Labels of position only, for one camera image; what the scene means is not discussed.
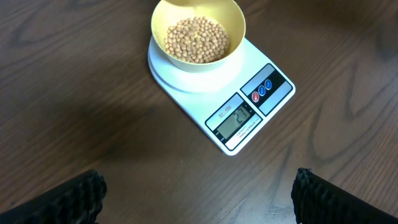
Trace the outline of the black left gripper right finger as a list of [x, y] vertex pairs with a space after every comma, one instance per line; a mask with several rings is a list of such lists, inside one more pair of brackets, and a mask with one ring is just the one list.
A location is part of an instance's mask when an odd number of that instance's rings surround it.
[[291, 198], [295, 219], [302, 224], [397, 224], [397, 218], [299, 168]]

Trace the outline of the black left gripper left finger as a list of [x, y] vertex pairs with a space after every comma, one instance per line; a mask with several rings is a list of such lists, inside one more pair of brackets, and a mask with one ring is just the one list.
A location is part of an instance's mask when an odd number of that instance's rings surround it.
[[88, 170], [1, 214], [1, 223], [95, 223], [107, 193], [104, 177]]

